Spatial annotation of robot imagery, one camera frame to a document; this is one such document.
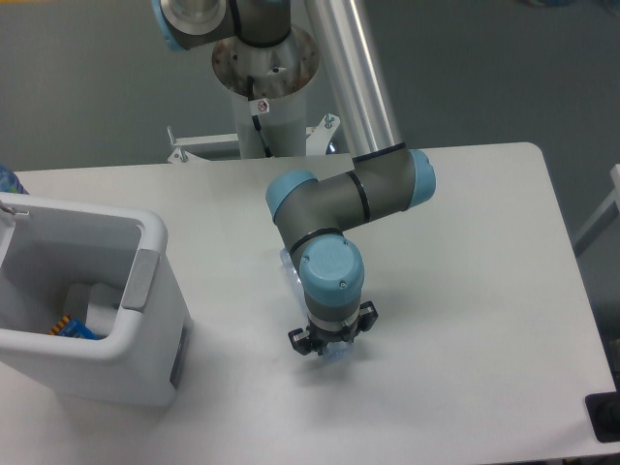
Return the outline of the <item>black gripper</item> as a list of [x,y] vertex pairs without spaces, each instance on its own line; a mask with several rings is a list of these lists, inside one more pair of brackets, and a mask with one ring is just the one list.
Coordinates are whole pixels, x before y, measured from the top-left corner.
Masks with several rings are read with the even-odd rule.
[[326,330],[310,322],[305,329],[297,328],[288,333],[293,349],[302,356],[349,349],[360,332],[369,331],[378,320],[378,311],[371,300],[360,304],[357,323],[341,326],[337,331]]

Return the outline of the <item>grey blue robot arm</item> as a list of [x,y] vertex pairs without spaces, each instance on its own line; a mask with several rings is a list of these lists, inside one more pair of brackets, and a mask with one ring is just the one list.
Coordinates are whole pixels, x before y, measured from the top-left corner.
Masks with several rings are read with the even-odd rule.
[[287,1],[156,1],[172,48],[213,45],[212,67],[241,99],[241,145],[260,158],[302,154],[305,127],[275,119],[275,103],[305,88],[324,65],[353,168],[320,180],[307,170],[275,178],[265,200],[303,289],[307,324],[289,333],[302,355],[322,354],[368,331],[378,313],[361,298],[364,265],[347,230],[430,200],[435,172],[400,137],[364,6],[310,1],[313,33],[294,26]]

